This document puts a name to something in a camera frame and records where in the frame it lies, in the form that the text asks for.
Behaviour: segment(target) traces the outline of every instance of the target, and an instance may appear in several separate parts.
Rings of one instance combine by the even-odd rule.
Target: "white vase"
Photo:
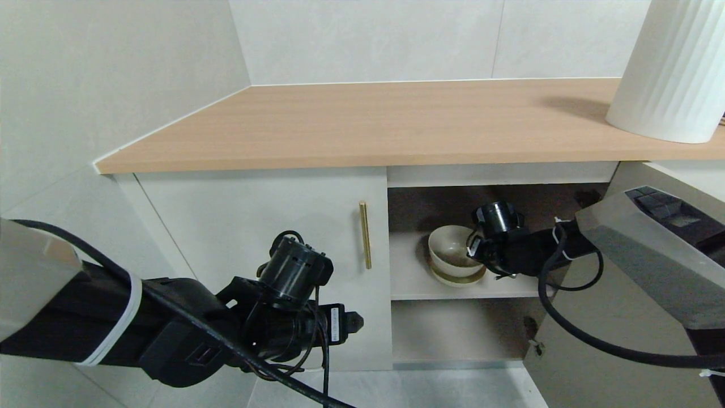
[[[725,0],[652,0],[607,122],[656,139],[709,141],[725,112]]]

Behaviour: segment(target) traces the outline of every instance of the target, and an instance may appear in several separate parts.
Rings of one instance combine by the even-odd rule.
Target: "gray robot arm casing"
[[[67,242],[0,219],[0,341],[29,323],[81,269]]]
[[[629,190],[579,211],[581,233],[686,328],[725,328],[725,227],[677,197],[639,189],[681,205],[662,215],[666,208],[645,208]],[[677,218],[680,209],[697,217]]]

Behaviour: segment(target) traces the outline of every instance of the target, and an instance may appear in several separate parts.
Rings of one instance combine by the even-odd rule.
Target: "black cable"
[[[604,274],[604,257],[602,257],[602,252],[599,250],[597,251],[597,260],[599,261],[599,269],[597,270],[597,276],[595,276],[591,282],[589,282],[585,285],[582,285],[582,286],[577,286],[577,287],[561,286],[561,285],[555,284],[554,282],[549,282],[549,283],[547,283],[547,285],[549,285],[555,289],[558,289],[558,290],[564,290],[566,292],[579,292],[580,290],[589,289],[590,287],[596,285],[597,282],[599,282],[599,280],[602,279],[602,275]]]
[[[315,287],[315,297],[319,296],[320,287]],[[322,368],[323,368],[323,395],[329,396],[330,394],[330,344],[327,339],[327,316],[324,321],[320,321],[320,328],[322,330]],[[323,408],[327,408],[327,404],[322,404]]]
[[[115,277],[123,282],[130,283],[130,277],[124,268],[122,268],[120,265],[116,264],[114,261],[111,261],[111,259],[108,258],[107,256],[105,256],[101,251],[97,250],[96,248],[94,248],[93,246],[88,244],[86,241],[80,239],[79,237],[75,236],[74,234],[71,234],[70,232],[68,232],[60,227],[56,227],[54,225],[47,224],[42,221],[32,221],[32,220],[13,220],[13,221],[20,225],[23,225],[25,227],[33,228],[33,229],[40,229],[42,231],[49,232],[53,235],[58,236],[59,238],[67,241],[68,243],[75,246],[79,250],[83,251],[86,255],[90,256],[94,261],[98,262],[101,266],[106,268],[113,277]],[[279,370],[276,370],[272,366],[270,366],[266,361],[262,360],[261,358],[259,358],[256,355],[254,355],[251,351],[240,346],[239,344],[235,343],[234,341],[228,339],[225,335],[220,333],[214,327],[212,327],[205,321],[201,320],[200,318],[195,316],[190,311],[186,310],[183,306],[179,305],[172,298],[168,298],[164,293],[158,291],[155,287],[149,285],[148,282],[143,281],[143,280],[141,282],[143,283],[142,288],[143,288],[144,295],[149,296],[150,298],[154,299],[156,302],[158,302],[162,306],[165,306],[169,310],[173,311],[174,313],[178,314],[179,316],[183,317],[184,319],[186,319],[187,321],[192,323],[194,326],[205,331],[209,336],[214,338],[216,341],[222,343],[226,348],[228,348],[234,354],[236,354],[237,356],[246,360],[247,363],[250,365],[250,367],[253,367],[256,370],[259,370],[261,372],[268,374],[270,377],[272,377],[275,380],[279,381],[280,383],[286,385],[290,389],[306,396],[307,398],[315,400],[316,402],[319,402],[320,404],[327,404],[330,407],[335,407],[335,408],[337,408],[337,407],[354,408],[352,405],[345,404],[342,401],[338,401],[337,399],[324,395],[320,391],[315,390],[314,388],[302,383],[301,381],[299,381],[291,376],[284,375]]]
[[[302,358],[297,362],[297,364],[294,365],[294,367],[290,367],[285,374],[292,375],[295,372],[299,372],[298,370],[304,371],[305,369],[302,369],[302,365],[307,361],[307,358],[310,356],[310,353],[312,352],[312,346],[315,343],[315,336],[317,335],[318,331],[318,307],[320,305],[320,287],[315,286],[315,305],[312,308],[312,314],[315,315],[315,322],[313,324],[313,327],[315,328],[314,331],[312,331],[312,337],[310,339],[310,344],[307,345],[307,350],[304,352],[304,355]]]
[[[559,245],[556,247],[556,251],[554,251],[554,253],[544,263],[542,273],[539,275],[539,300],[549,316],[551,316],[552,319],[554,319],[554,321],[556,321],[564,330],[591,347],[632,362],[671,368],[717,369],[725,367],[725,354],[712,354],[709,356],[677,356],[632,350],[630,348],[620,347],[596,338],[579,329],[577,326],[574,326],[571,322],[565,319],[556,310],[556,308],[554,308],[546,294],[546,281],[549,271],[559,259],[559,256],[561,256],[564,251],[564,246],[566,245],[566,231],[564,231],[564,228],[562,228],[559,223],[556,224],[556,228],[559,229],[562,234],[561,240],[559,241]]]
[[[299,241],[301,244],[305,244],[305,240],[302,239],[302,236],[297,231],[293,231],[292,229],[288,229],[286,231],[282,231],[275,237],[274,241],[272,241],[272,247],[270,248],[270,257],[274,255],[274,251],[277,250],[277,247],[282,242],[282,238],[284,238],[287,235],[294,235],[295,238]]]

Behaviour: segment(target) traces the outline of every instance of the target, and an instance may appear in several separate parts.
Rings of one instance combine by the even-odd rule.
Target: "wooden countertop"
[[[158,171],[725,159],[604,120],[618,79],[257,86],[96,162]]]

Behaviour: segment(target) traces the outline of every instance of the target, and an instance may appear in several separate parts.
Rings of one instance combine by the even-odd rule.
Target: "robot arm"
[[[644,364],[725,367],[725,354],[670,356],[607,343],[569,322],[547,297],[549,271],[601,250],[686,328],[725,328],[725,226],[694,206],[643,186],[579,211],[575,221],[558,221],[553,230],[533,234],[506,203],[485,205],[473,215],[484,236],[474,234],[469,239],[469,256],[502,276],[538,276],[543,307],[574,337],[605,353]],[[557,242],[554,249],[547,238],[550,234]]]
[[[125,311],[128,283],[106,267],[79,262],[67,242],[21,225],[42,227],[42,223],[0,222],[0,353],[82,362]],[[287,362],[305,351],[309,355],[314,347],[343,344],[363,325],[359,314],[346,312],[340,303],[318,305],[310,300],[315,288],[329,281],[333,264],[300,241],[296,232],[280,234],[269,262],[258,270],[258,280],[235,277],[216,295],[192,279],[160,278],[144,285],[175,300],[259,358]],[[228,307],[231,301],[236,304]],[[339,323],[329,327],[332,319]],[[302,362],[279,367],[297,372]],[[147,297],[100,364],[140,367],[151,378],[174,387],[199,383],[224,364],[253,370],[209,333]]]

